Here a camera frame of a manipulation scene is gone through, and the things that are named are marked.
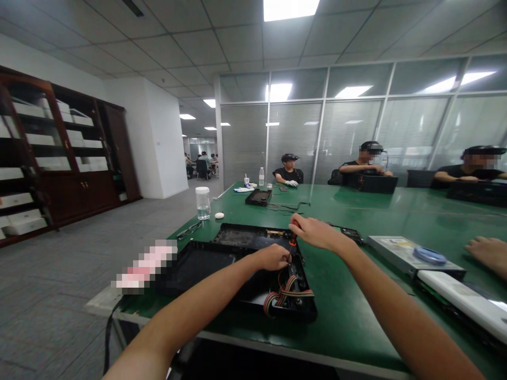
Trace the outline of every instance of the hand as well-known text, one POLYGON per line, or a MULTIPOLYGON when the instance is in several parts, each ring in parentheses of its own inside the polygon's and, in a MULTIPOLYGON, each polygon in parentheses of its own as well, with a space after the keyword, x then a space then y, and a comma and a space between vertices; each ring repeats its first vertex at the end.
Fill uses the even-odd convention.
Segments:
POLYGON ((292 262, 289 251, 278 244, 263 248, 253 253, 252 256, 257 260, 260 269, 268 271, 283 269, 292 262))
POLYGON ((350 250, 359 249, 352 239, 317 219, 294 214, 290 219, 289 228, 308 244, 333 251, 341 258, 350 250), (294 221, 298 222, 300 227, 297 227, 294 221))

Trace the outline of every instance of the forearm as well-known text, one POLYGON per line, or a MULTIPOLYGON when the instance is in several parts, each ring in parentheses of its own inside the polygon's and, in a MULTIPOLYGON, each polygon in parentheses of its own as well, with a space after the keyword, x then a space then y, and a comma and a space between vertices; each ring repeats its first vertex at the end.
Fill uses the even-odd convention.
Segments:
POLYGON ((342 255, 380 326, 418 379, 479 379, 454 341, 358 247, 342 255))

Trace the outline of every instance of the man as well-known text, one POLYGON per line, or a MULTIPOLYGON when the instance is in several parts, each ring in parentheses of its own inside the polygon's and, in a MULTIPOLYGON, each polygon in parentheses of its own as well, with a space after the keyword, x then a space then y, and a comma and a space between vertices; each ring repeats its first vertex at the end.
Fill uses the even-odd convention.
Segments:
POLYGON ((383 152, 384 148, 376 141, 367 141, 359 148, 359 158, 355 161, 343 163, 338 169, 342 175, 342 185, 349 183, 352 173, 380 174, 385 177, 392 177, 392 172, 384 172, 380 165, 370 165, 370 161, 383 152))
POLYGON ((495 165, 496 157, 503 155, 506 148, 493 145, 477 145, 465 149, 461 155, 462 165, 450 165, 441 167, 431 183, 431 188, 447 189, 451 182, 465 181, 491 181, 493 179, 507 179, 507 173, 489 169, 495 165))
POLYGON ((286 153, 281 157, 281 162, 284 164, 284 167, 276 169, 273 172, 276 182, 292 187, 297 187, 299 184, 303 183, 303 171, 294 168, 298 159, 299 157, 292 153, 286 153))

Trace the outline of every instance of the water bottle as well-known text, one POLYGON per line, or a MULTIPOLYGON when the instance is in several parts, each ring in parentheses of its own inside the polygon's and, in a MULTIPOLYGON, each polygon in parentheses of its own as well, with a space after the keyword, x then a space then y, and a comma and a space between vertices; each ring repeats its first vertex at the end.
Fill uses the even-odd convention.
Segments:
POLYGON ((195 197, 197 200, 197 218, 209 219, 211 216, 210 189, 208 187, 196 187, 195 197))
POLYGON ((264 186, 264 168, 262 167, 259 172, 259 186, 264 186))

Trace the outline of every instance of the green tabletop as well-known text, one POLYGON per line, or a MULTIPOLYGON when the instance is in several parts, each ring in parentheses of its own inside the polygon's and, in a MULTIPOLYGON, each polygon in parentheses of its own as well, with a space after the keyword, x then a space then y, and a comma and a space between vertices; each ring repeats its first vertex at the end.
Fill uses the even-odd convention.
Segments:
MULTIPOLYGON (((237 223, 286 228, 289 213, 275 212, 264 207, 245 204, 246 194, 227 190, 211 204, 211 219, 178 246, 184 247, 190 238, 212 240, 220 224, 237 223), (225 218, 213 215, 223 212, 225 218)), ((300 185, 282 193, 273 189, 270 203, 296 207, 305 217, 358 230, 366 239, 369 235, 401 235, 420 245, 437 250, 465 268, 467 281, 507 301, 507 286, 491 271, 473 260, 463 249, 477 235, 507 241, 506 210, 447 199, 445 193, 431 189, 397 188, 392 195, 360 193, 341 186, 300 185)), ((188 221, 168 239, 197 221, 188 221)), ((306 259, 305 272, 315 293, 318 318, 311 324, 296 324, 284 319, 271 320, 225 310, 206 327, 206 331, 257 343, 289 348, 322 357, 341 359, 394 371, 409 372, 387 336, 375 319, 365 297, 345 264, 335 255, 299 241, 306 259)), ((466 330, 455 325, 418 290, 401 272, 385 262, 373 249, 364 251, 395 279, 434 318, 488 378, 502 376, 502 362, 489 355, 466 330)), ((135 296, 123 309, 130 314, 150 318, 171 300, 149 291, 135 296)))

